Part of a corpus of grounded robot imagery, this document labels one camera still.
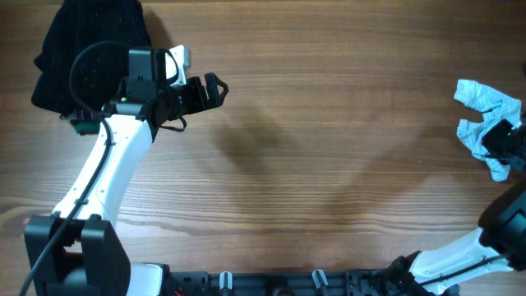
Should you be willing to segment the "light blue striped cloth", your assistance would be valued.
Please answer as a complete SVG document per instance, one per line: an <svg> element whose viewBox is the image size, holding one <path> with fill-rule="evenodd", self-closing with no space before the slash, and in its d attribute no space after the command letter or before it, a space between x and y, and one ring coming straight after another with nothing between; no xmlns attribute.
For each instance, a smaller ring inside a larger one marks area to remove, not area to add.
<svg viewBox="0 0 526 296"><path fill-rule="evenodd" d="M521 123L521 101L490 86L465 79L458 80L454 99L465 107L482 114L482 121L479 123L460 119L456 130L457 137L471 151L475 159L487 164L495 182L505 181L511 167L488 156L488 150L482 145L482 137L504 119L512 127L519 127Z"/></svg>

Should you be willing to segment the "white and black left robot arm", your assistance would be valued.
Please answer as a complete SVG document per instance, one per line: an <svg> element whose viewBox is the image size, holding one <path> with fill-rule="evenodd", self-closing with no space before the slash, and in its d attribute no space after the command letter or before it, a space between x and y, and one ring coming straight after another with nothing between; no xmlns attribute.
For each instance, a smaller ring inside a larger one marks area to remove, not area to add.
<svg viewBox="0 0 526 296"><path fill-rule="evenodd" d="M131 263L115 223L132 174L161 128L221 106L228 85L214 73L186 77L183 46L130 49L128 73L93 116L98 140L68 194L25 228L30 260L21 292L39 295L180 295L164 264Z"/></svg>

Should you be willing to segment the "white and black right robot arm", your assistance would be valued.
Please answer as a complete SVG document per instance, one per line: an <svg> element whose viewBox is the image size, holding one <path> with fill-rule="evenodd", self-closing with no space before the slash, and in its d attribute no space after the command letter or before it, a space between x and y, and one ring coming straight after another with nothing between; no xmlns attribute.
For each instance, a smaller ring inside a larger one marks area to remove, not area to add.
<svg viewBox="0 0 526 296"><path fill-rule="evenodd" d="M383 275L407 295L443 295L466 280L525 269L525 182L482 213L477 228L444 247L397 258Z"/></svg>

